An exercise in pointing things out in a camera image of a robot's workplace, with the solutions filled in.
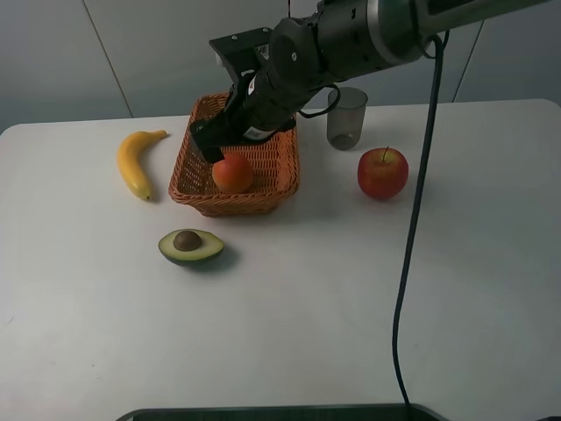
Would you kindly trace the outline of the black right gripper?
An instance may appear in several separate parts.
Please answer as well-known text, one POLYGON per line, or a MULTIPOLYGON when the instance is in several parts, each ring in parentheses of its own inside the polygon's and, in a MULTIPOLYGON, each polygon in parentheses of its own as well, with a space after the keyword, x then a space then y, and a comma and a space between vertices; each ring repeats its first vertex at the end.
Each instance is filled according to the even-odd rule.
POLYGON ((228 66, 233 87, 229 101, 211 119, 189 124, 191 138, 210 164, 224 159, 224 147, 264 143, 293 127, 296 112, 323 87, 317 65, 228 66))

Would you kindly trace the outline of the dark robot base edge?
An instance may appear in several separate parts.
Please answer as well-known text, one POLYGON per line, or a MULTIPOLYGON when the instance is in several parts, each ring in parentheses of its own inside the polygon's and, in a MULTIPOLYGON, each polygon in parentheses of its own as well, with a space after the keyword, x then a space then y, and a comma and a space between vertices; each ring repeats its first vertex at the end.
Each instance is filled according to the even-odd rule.
POLYGON ((445 420, 404 403, 133 410, 118 420, 445 420))

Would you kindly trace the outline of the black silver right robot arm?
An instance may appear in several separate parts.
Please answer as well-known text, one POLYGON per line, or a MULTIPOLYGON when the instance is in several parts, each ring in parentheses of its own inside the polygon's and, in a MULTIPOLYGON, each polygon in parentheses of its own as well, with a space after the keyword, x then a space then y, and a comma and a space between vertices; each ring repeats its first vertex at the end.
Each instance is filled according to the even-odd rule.
POLYGON ((321 89, 408 64, 441 32, 533 6, 531 1, 321 1, 305 18, 283 18, 210 41, 232 79, 224 108, 190 123, 209 163, 295 127, 321 89))

